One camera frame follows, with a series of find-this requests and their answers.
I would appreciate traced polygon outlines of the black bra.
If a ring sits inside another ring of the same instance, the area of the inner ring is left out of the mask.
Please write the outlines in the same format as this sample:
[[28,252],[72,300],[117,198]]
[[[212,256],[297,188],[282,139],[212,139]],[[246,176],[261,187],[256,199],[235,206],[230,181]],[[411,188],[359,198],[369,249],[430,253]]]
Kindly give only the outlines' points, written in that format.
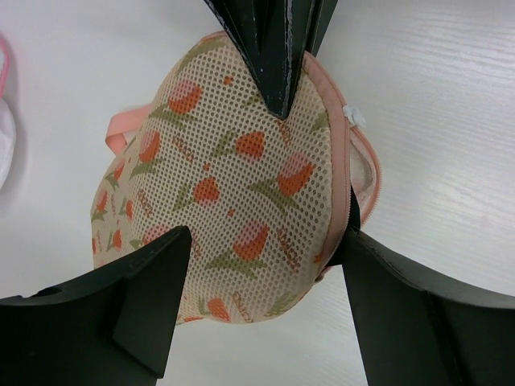
[[348,226],[355,229],[361,229],[361,209],[353,187],[351,187],[350,195],[350,213]]

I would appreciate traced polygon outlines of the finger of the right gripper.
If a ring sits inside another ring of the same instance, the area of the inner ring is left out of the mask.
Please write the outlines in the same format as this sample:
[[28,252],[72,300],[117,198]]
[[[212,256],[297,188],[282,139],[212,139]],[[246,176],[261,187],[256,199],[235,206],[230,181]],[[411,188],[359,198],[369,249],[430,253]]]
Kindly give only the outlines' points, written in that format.
[[287,63],[289,91],[297,87],[304,53],[317,56],[338,0],[287,2]]
[[288,1],[212,0],[205,3],[244,59],[273,115],[287,117],[290,99]]

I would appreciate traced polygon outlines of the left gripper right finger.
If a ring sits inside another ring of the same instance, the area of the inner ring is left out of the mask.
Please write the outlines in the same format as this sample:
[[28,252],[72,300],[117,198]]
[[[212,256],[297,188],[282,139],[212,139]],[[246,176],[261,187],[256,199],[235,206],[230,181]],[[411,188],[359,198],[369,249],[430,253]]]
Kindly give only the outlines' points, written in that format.
[[446,276],[357,229],[340,245],[370,385],[512,385],[514,298]]

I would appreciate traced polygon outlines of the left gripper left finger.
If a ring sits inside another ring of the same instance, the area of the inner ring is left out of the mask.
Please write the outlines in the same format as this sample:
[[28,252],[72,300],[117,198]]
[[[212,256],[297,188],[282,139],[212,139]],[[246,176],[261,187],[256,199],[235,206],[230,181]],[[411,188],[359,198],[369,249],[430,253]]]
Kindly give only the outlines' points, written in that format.
[[4,385],[154,385],[165,375],[192,236],[144,247],[30,297],[1,301]]

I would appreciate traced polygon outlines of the pink floral mesh laundry bag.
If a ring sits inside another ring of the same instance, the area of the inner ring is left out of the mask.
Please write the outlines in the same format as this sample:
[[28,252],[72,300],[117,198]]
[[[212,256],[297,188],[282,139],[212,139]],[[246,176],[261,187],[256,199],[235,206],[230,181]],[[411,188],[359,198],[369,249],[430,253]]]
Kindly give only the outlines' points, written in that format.
[[377,202],[381,168],[363,124],[312,55],[280,119],[230,38],[203,38],[150,104],[109,123],[114,160],[91,207],[94,266],[185,226],[178,323],[285,314],[328,271],[352,201],[360,222]]

